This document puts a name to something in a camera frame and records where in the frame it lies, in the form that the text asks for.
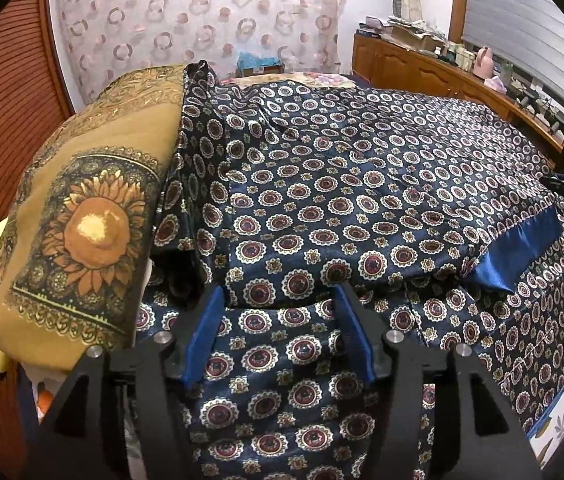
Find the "wooden cabinet door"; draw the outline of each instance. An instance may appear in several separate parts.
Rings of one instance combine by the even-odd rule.
[[[352,65],[354,74],[363,77],[367,81],[371,80],[376,49],[375,42],[369,41],[369,38],[364,38],[363,36],[355,37]]]
[[[456,97],[460,87],[457,78],[441,68],[439,63],[421,61],[419,64],[419,90],[422,94],[439,97]]]
[[[417,92],[419,85],[415,77],[418,66],[417,59],[409,56],[406,51],[400,52],[396,48],[386,46],[375,54],[371,83],[375,88]]]
[[[508,121],[510,118],[509,107],[500,101],[497,97],[489,95],[490,91],[487,87],[480,88],[478,84],[465,82],[460,92],[460,98],[466,101],[473,101],[490,107],[503,120]]]

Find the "blue satin edge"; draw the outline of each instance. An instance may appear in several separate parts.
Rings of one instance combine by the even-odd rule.
[[[216,286],[208,300],[208,304],[204,307],[204,314],[202,314],[199,324],[191,336],[191,342],[187,347],[185,356],[187,366],[182,375],[182,382],[187,390],[190,390],[193,384],[204,378],[206,362],[213,349],[213,343],[215,342],[215,336],[223,314],[224,294],[222,287]]]
[[[342,330],[349,365],[367,386],[376,380],[373,350],[341,286],[335,287],[335,317]]]
[[[555,206],[510,228],[495,240],[462,281],[515,294],[517,281],[562,234]]]

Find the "patterned blanket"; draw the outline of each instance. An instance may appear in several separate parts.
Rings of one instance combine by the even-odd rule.
[[[177,323],[196,276],[225,287],[185,413],[203,474],[360,475],[379,393],[348,368],[330,299],[343,281],[387,328],[471,345],[529,430],[564,385],[564,200],[539,184],[547,171],[482,105],[292,80],[241,88],[189,66],[137,340]],[[562,234],[514,294],[467,283],[498,238],[549,207]],[[433,425],[425,384],[417,479]]]

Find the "window blind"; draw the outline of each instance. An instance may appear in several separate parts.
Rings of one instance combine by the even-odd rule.
[[[488,45],[564,99],[564,14],[552,0],[468,0],[463,38]]]

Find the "pink bottle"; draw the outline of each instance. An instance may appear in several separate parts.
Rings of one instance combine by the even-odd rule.
[[[478,59],[475,61],[475,67],[473,67],[473,73],[482,79],[490,79],[493,76],[494,67],[493,51],[485,46],[479,51]]]

